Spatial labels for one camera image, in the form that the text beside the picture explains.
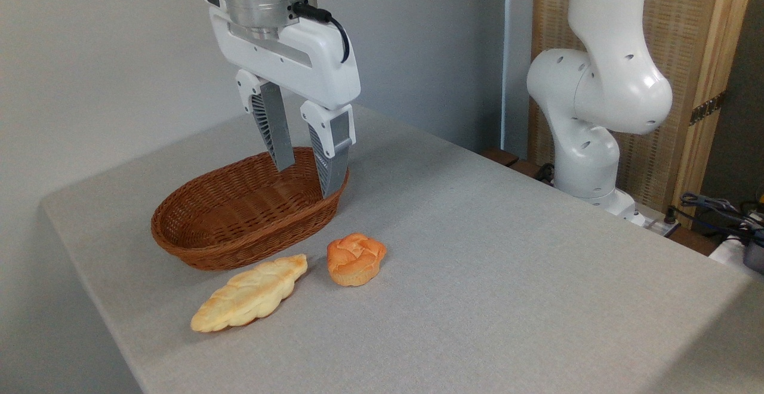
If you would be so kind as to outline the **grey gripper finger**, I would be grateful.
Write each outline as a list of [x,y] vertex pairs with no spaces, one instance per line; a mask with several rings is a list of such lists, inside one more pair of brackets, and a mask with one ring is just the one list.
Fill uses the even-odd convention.
[[281,88],[243,69],[236,74],[236,81],[245,111],[254,117],[276,169],[286,170],[294,165],[295,158]]
[[350,147],[356,143],[352,105],[330,110],[306,101],[300,107],[308,125],[323,198],[329,198],[344,183]]

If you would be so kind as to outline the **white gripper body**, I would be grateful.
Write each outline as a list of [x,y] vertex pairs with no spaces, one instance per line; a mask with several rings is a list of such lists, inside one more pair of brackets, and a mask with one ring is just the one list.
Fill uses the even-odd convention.
[[360,95],[355,55],[333,24],[300,18],[316,0],[206,0],[228,62],[327,109]]

